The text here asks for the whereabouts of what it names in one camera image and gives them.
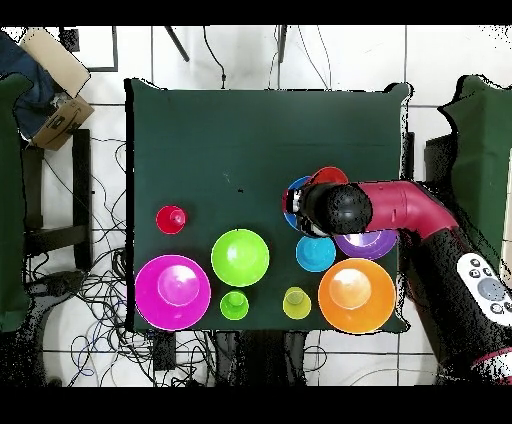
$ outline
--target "green tablecloth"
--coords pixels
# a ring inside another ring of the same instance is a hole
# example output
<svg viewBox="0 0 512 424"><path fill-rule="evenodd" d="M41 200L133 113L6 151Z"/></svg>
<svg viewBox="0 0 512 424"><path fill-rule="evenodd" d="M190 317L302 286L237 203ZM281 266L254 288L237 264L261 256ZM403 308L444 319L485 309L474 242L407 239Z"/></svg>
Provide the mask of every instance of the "green tablecloth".
<svg viewBox="0 0 512 424"><path fill-rule="evenodd" d="M327 165L343 169L352 181L398 178L400 111L409 86L397 84L386 93L167 91L134 79L132 88L135 274L163 254L199 263L212 298L195 329L331 329L317 302L323 273L306 272L296 262L301 236L283 217L281 195L297 178ZM186 227L175 236L155 225L158 210L170 204L188 213ZM210 264L211 247L234 228L256 231L270 249L266 275L244 289L250 311L240 321L220 314L220 299L231 287ZM396 276L396 249L377 262ZM284 293L295 285L313 302L300 321L282 311ZM135 328L150 326L136 313ZM385 329L406 326L393 316Z"/></svg>
<svg viewBox="0 0 512 424"><path fill-rule="evenodd" d="M462 77L454 100L442 111L458 135L451 182L455 200L471 222L461 225L499 270L512 148L512 90L485 81L483 76Z"/></svg>
<svg viewBox="0 0 512 424"><path fill-rule="evenodd" d="M29 297L23 288L25 202L20 135L13 108L32 83L21 74L0 78L0 331L14 331L25 319Z"/></svg>

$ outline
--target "floor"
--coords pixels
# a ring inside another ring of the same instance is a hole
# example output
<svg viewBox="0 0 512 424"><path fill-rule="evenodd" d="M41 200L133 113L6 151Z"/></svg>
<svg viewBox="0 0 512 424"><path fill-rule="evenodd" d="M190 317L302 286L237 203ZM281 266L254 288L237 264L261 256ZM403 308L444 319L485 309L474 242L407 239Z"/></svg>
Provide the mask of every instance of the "floor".
<svg viewBox="0 0 512 424"><path fill-rule="evenodd" d="M316 26L301 26L301 33L313 63L329 85L329 70ZM501 86L512 84L512 34L506 27L492 26L320 26L321 35L329 53L333 90L383 90L393 82L409 82L414 94L409 104L409 131L416 133L415 179L424 178L422 150L427 139L450 132L450 126L436 107L448 103L455 92L458 78L465 74L484 74ZM217 89L221 86L221 72L213 61L203 39L201 27L176 27L176 34L187 50L191 61L185 63L164 27L117 27L117 72L93 72L80 95L91 103L94 114L83 125L91 130L93 175L106 188L104 194L98 181L93 182L95 194L93 213L104 228L112 227L109 213L103 207L112 207L125 190L122 169L116 164L114 153L125 139L123 78L144 78L168 89ZM274 26L211 26L207 27L209 44L223 64L228 89L265 89L269 85L269 71L276 51ZM84 32L83 45L112 46L109 31ZM103 62L111 59L98 53ZM88 57L94 61L94 55ZM88 67L104 64L87 63ZM270 86L277 88L276 68ZM297 26L291 26L281 67L280 87L324 88L308 60ZM71 187L68 168L72 142L57 152L46 152L46 159L62 181ZM117 159L124 166L125 149L121 147ZM45 167L44 170L45 227L71 224L72 197ZM115 207L115 214L125 218L124 196ZM95 237L101 235L95 222ZM109 233L112 247L124 245L120 231ZM107 250L105 240L94 245L95 255ZM72 269L72 250L62 249L51 254L51 260L42 267L45 272ZM322 332L320 345L327 353L317 354L312 347L305 354L305 370L310 385L417 385L432 384L436 361L414 305L406 300L404 317L411 329L402 335L377 334L368 336L342 335ZM45 364L50 376L62 378L67 384L77 373L76 361L84 346L84 338L95 323L87 306L71 299L55 308L49 318L44 337ZM179 341L193 338L180 333ZM311 333L306 346L316 346L318 333ZM141 346L147 342L140 340ZM187 360L193 343L179 350L180 358ZM151 386L140 367L129 359L115 362L115 351L99 350L92 354L97 375L111 372L103 386ZM145 363L151 373L151 364ZM204 378L206 368L198 365L196 378ZM75 386L97 386L94 375L80 375ZM162 381L163 374L156 373Z"/></svg>

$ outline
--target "yellow cup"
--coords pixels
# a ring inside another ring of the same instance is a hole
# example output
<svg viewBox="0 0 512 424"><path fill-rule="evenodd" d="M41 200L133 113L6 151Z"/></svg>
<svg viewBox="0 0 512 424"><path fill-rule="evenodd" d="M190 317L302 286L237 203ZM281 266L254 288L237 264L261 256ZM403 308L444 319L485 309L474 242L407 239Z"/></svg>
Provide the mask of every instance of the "yellow cup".
<svg viewBox="0 0 512 424"><path fill-rule="evenodd" d="M286 290L283 311L291 319L306 318L311 312L311 299L300 287Z"/></svg>

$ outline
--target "lime green bowl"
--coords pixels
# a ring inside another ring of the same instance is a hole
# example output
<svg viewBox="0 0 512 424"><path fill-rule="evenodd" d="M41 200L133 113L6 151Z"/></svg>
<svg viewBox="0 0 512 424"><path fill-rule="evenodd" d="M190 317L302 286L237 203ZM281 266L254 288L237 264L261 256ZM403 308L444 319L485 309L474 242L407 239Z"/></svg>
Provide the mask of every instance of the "lime green bowl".
<svg viewBox="0 0 512 424"><path fill-rule="evenodd" d="M258 234L239 229L228 231L215 242L211 260L221 281L233 287L246 287L265 275L270 255Z"/></svg>

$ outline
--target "metal pole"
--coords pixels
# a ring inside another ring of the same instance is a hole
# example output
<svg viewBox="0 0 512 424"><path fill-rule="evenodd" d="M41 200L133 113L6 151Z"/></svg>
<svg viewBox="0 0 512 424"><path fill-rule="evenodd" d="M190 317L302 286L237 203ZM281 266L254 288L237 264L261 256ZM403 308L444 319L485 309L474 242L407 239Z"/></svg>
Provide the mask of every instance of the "metal pole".
<svg viewBox="0 0 512 424"><path fill-rule="evenodd" d="M279 39L278 39L278 55L277 62L283 63L284 59L284 46L286 44L286 32L288 31L288 25L281 25L279 30Z"/></svg>
<svg viewBox="0 0 512 424"><path fill-rule="evenodd" d="M178 40L178 37L176 37L176 34L174 33L174 31L172 30L172 28L170 26L166 26L164 27L167 32L169 33L169 36L171 37L172 41L174 42L174 45L176 46L176 48L178 49L178 51L180 52L181 56L183 57L183 60L185 62L188 62L190 61L189 57L188 57L188 54L187 52L185 51L185 49L183 48L183 46L181 45L180 43L180 40Z"/></svg>

